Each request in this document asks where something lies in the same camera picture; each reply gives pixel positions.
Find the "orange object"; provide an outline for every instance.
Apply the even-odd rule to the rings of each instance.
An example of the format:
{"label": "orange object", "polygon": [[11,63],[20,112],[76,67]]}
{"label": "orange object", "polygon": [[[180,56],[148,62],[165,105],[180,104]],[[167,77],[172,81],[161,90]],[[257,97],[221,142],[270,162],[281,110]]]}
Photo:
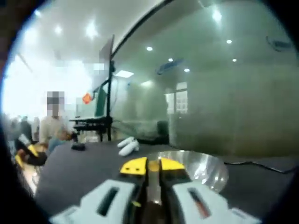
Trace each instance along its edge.
{"label": "orange object", "polygon": [[85,94],[84,96],[83,96],[83,102],[85,103],[85,104],[89,104],[89,102],[92,100],[92,97],[90,96],[90,94],[89,93],[87,93],[87,94]]}

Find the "white object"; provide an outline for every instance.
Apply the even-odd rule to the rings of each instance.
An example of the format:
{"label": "white object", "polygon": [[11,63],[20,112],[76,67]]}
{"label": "white object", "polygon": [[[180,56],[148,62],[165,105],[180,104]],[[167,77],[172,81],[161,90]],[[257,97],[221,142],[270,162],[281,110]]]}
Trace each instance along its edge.
{"label": "white object", "polygon": [[119,153],[120,156],[129,155],[133,151],[139,150],[139,142],[137,140],[133,140],[128,145],[126,145]]}
{"label": "white object", "polygon": [[24,135],[24,134],[21,134],[21,135],[19,136],[18,140],[19,140],[21,143],[23,143],[24,145],[26,145],[26,146],[30,145],[30,141],[29,141],[29,139],[28,139],[28,138],[26,137],[26,135]]}
{"label": "white object", "polygon": [[126,146],[127,144],[129,144],[130,142],[132,142],[133,140],[134,140],[134,137],[128,137],[124,141],[121,141],[120,143],[118,143],[117,147],[122,148],[122,147]]}
{"label": "white object", "polygon": [[[111,189],[117,189],[117,197],[113,198],[107,216],[97,212],[98,208],[107,200]],[[115,180],[106,180],[94,190],[83,196],[80,206],[71,206],[63,212],[51,217],[53,224],[81,224],[81,223],[100,223],[100,224],[122,224],[122,217],[127,211],[127,205],[131,202],[131,194],[135,189],[135,184]],[[181,208],[181,215],[185,224],[259,224],[261,220],[239,210],[230,209],[227,200],[221,195],[213,192],[207,186],[199,182],[189,182],[176,184],[172,187]],[[210,216],[205,217],[200,212],[190,191],[200,195],[205,202],[203,207],[208,208]]]}

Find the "black table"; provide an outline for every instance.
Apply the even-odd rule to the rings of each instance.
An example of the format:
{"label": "black table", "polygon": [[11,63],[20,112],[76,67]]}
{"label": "black table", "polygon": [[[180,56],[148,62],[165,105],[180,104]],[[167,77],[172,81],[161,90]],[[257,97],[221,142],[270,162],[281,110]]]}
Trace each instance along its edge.
{"label": "black table", "polygon": [[[149,153],[174,150],[164,145],[141,144],[140,151],[127,157],[118,155],[117,142],[87,143],[86,151],[71,150],[70,143],[58,146],[41,172],[35,199],[50,216],[71,205],[79,205],[82,196],[107,179],[116,177],[127,161]],[[244,159],[222,157],[234,162]],[[256,160],[286,170],[298,164],[297,158],[266,158]],[[230,207],[239,208],[262,218],[281,197],[293,173],[279,174],[253,165],[228,165],[229,180],[221,192]]]}

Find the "sleeve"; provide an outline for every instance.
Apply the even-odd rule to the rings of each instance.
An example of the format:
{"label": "sleeve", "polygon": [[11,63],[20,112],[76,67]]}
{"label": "sleeve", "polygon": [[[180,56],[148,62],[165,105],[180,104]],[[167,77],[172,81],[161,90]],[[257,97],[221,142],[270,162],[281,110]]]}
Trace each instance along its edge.
{"label": "sleeve", "polygon": [[34,119],[33,124],[32,124],[32,134],[36,133],[38,131],[38,126],[39,126],[39,120]]}
{"label": "sleeve", "polygon": [[39,127],[39,142],[48,143],[48,124],[46,120],[42,120]]}

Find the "black stand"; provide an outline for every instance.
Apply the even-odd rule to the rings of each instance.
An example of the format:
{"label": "black stand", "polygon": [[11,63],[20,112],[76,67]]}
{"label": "black stand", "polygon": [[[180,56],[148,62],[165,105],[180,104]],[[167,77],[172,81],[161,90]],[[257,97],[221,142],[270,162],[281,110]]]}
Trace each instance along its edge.
{"label": "black stand", "polygon": [[[110,116],[110,98],[111,98],[111,82],[112,82],[112,74],[115,72],[114,61],[111,61],[109,68],[109,77],[101,86],[108,84],[108,92],[107,92],[107,111],[106,116],[95,117],[95,118],[75,118],[70,121],[75,122],[74,128],[77,133],[81,131],[96,131],[100,136],[100,141],[103,141],[103,134],[107,132],[108,141],[111,141],[111,124],[113,122],[112,117]],[[72,149],[75,150],[84,150],[85,146],[81,143],[78,143],[78,138],[72,138],[73,145]]]}

